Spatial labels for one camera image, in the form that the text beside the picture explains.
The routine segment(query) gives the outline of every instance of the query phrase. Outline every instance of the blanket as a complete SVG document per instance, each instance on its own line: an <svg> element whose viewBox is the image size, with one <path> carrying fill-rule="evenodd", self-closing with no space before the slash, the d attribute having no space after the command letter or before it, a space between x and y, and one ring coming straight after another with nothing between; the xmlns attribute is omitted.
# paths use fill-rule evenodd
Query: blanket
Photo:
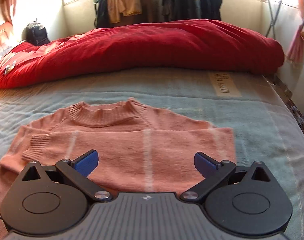
<svg viewBox="0 0 304 240"><path fill-rule="evenodd" d="M182 20L95 29L43 46L23 42L0 61L0 89L132 67L275 73L281 45L216 20Z"/></svg>

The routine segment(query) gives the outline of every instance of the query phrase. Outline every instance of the gray ribbed plate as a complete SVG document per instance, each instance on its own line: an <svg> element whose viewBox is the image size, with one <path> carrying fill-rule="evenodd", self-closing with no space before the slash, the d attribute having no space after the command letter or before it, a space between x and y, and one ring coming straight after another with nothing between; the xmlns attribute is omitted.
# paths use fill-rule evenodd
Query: gray ribbed plate
<svg viewBox="0 0 304 240"><path fill-rule="evenodd" d="M5 240L31 240L9 234ZM183 203L173 193L120 193L109 203L92 206L71 230L42 240L236 240L217 229L196 204ZM266 240L286 240L282 235Z"/></svg>

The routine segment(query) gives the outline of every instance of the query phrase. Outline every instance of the beige printed label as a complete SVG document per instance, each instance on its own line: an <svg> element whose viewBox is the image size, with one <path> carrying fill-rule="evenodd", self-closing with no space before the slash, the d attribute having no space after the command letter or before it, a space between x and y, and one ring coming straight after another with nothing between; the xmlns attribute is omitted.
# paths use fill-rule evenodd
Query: beige printed label
<svg viewBox="0 0 304 240"><path fill-rule="evenodd" d="M209 77L218 97L242 96L228 73L211 72Z"/></svg>

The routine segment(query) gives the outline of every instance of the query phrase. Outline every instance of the triangular hole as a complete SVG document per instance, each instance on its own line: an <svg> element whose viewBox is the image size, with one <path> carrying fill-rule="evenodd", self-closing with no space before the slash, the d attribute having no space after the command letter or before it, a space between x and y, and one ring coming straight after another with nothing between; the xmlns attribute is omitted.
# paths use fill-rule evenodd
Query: triangular hole
<svg viewBox="0 0 304 240"><path fill-rule="evenodd" d="M40 178L41 177L39 176L36 167L30 167L22 181L35 180Z"/></svg>
<svg viewBox="0 0 304 240"><path fill-rule="evenodd" d="M260 168L260 167L256 168L256 170L254 171L254 173L252 175L252 179L253 180L266 181L266 182L270 181L270 178L265 173L265 170L263 168Z"/></svg>

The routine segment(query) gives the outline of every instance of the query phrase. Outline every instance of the drying rack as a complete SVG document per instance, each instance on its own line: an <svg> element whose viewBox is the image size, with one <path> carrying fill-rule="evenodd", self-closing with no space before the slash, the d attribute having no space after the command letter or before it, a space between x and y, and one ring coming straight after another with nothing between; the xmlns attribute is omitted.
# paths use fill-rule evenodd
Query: drying rack
<svg viewBox="0 0 304 240"><path fill-rule="evenodd" d="M276 39L276 36L275 36L275 23L278 19L278 16L279 16L279 12L280 12L280 9L281 9L281 5L282 5L282 0L279 1L279 4L278 4L278 8L277 8L277 11L275 13L275 15L273 15L273 11L272 11L272 6L271 6L271 1L268 0L268 5L269 5L269 11L270 11L270 16L271 16L271 21L270 21L270 26L268 28L268 31L265 35L265 37L268 37L268 35L270 34L270 31L272 29L272 33L273 33L273 38Z"/></svg>

